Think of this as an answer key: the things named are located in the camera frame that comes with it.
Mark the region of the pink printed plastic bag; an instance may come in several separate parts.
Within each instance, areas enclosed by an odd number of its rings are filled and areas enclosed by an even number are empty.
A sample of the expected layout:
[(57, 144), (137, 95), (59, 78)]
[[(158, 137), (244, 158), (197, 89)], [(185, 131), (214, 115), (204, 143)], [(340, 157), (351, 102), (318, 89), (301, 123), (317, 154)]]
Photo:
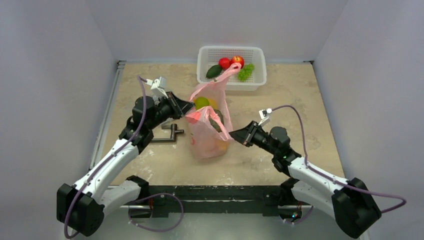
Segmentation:
[(224, 155), (227, 151), (217, 150), (216, 141), (230, 143), (233, 140), (229, 134), (233, 131), (233, 125), (226, 101), (226, 86), (230, 77), (240, 70), (241, 65), (233, 63), (214, 80), (198, 84), (189, 97), (191, 102), (198, 97), (205, 97), (217, 106), (206, 106), (199, 110), (193, 108), (184, 117), (188, 123), (192, 151), (198, 159)]

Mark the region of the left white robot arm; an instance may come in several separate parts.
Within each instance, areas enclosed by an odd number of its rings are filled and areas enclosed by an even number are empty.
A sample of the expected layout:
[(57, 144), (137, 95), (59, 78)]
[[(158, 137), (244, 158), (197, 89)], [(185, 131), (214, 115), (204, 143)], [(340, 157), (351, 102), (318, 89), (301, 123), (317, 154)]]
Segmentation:
[(108, 186), (151, 143), (156, 127), (168, 119), (184, 117), (194, 107), (193, 102), (182, 100), (171, 91), (159, 100), (144, 95), (135, 101), (132, 115), (108, 154), (74, 184), (64, 183), (57, 190), (56, 218), (64, 224), (67, 239), (74, 238), (68, 228), (89, 237), (120, 206), (150, 202), (153, 196), (149, 183), (135, 175), (112, 190)]

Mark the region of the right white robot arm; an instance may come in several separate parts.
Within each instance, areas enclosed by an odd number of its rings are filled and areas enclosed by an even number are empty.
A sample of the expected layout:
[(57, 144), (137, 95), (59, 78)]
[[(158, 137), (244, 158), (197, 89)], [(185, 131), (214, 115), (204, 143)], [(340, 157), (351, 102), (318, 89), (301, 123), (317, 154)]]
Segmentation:
[(257, 146), (272, 154), (272, 163), (289, 176), (280, 196), (288, 204), (296, 200), (308, 203), (332, 217), (349, 237), (359, 238), (382, 216), (374, 198), (365, 193), (367, 186), (358, 179), (347, 180), (333, 175), (330, 178), (314, 172), (313, 164), (294, 151), (287, 130), (275, 126), (269, 132), (255, 121), (231, 131), (230, 136), (246, 146)]

